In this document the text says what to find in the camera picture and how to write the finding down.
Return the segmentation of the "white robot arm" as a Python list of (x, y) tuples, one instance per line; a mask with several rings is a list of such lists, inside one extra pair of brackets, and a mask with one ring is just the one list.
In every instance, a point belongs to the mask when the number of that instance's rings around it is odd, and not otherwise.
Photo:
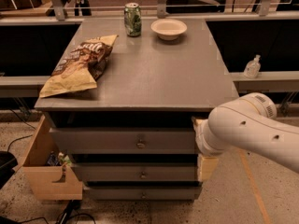
[(299, 173), (299, 128), (276, 117), (268, 96), (250, 93), (215, 107), (207, 119), (194, 118), (195, 142), (208, 157), (239, 147)]

